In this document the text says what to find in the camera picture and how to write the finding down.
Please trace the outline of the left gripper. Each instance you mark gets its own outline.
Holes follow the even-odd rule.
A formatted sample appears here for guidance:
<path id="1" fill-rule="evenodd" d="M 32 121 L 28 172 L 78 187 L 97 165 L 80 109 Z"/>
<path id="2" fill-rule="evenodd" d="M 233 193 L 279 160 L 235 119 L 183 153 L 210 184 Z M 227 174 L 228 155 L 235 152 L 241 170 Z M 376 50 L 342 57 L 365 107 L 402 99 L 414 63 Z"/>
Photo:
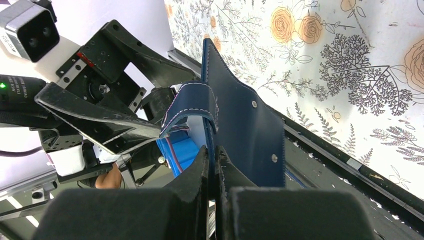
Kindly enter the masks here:
<path id="1" fill-rule="evenodd" d="M 82 143 L 54 142 L 49 157 L 58 181 L 77 182 L 109 171 L 138 148 L 159 138 L 160 127 L 138 118 L 146 93 L 126 73 L 132 63 L 156 88 L 197 79 L 189 68 L 139 41 L 117 20 L 106 23 L 58 70 L 35 102 L 77 131 Z"/>

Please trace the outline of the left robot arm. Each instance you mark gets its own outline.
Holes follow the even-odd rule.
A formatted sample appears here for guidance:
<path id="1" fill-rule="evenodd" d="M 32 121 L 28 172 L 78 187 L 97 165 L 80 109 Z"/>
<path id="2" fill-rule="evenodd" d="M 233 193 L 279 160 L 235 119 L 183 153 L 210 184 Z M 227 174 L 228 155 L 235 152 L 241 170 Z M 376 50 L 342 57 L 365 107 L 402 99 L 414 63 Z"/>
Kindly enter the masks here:
<path id="1" fill-rule="evenodd" d="M 65 54 L 55 76 L 2 75 L 0 125 L 37 131 L 60 183 L 104 175 L 153 145 L 174 85 L 197 78 L 116 20 Z"/>

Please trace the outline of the blue leather card holder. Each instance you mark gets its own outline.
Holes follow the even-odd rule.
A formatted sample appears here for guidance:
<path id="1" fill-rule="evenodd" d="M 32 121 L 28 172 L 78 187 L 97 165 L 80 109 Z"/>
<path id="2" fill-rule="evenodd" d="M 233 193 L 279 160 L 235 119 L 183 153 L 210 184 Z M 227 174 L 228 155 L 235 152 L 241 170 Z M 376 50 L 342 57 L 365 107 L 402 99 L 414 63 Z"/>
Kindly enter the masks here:
<path id="1" fill-rule="evenodd" d="M 201 79 L 181 85 L 161 123 L 164 138 L 186 119 L 200 146 L 222 146 L 259 187 L 284 187 L 285 125 L 257 92 L 231 72 L 209 38 L 203 41 Z"/>

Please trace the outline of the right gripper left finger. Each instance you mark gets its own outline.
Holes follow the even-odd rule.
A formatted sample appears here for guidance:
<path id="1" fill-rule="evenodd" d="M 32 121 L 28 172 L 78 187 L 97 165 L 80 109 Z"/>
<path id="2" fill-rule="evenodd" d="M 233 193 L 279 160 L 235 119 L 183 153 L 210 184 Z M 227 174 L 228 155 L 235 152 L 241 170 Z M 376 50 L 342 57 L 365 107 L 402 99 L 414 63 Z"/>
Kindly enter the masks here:
<path id="1" fill-rule="evenodd" d="M 206 240 L 209 157 L 161 188 L 67 189 L 47 207 L 35 240 Z"/>

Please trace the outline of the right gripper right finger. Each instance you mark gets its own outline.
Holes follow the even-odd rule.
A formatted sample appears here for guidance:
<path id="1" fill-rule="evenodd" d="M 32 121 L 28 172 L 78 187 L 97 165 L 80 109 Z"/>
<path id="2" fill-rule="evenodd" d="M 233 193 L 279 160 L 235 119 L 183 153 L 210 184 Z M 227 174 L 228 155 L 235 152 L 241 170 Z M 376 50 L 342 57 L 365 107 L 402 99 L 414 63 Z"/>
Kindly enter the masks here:
<path id="1" fill-rule="evenodd" d="M 218 240 L 373 240 L 359 200 L 348 192 L 259 187 L 215 149 Z"/>

